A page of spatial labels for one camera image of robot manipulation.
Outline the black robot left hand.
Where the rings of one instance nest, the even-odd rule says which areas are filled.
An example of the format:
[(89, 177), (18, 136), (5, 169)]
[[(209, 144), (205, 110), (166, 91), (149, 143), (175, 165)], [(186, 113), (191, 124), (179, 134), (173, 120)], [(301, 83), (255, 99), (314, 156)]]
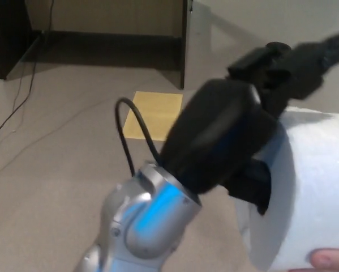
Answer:
[(215, 186), (264, 214), (269, 168), (257, 154), (273, 137), (291, 100), (305, 100), (339, 64), (339, 33), (290, 47), (270, 42), (206, 81), (181, 111), (160, 152), (161, 166), (195, 195)]

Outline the person's bare hand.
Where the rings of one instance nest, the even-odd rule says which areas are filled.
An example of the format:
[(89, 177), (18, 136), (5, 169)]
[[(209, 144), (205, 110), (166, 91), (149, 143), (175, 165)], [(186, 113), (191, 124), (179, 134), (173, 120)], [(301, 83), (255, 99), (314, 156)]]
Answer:
[(313, 252), (311, 265), (316, 269), (339, 271), (339, 249), (321, 249)]

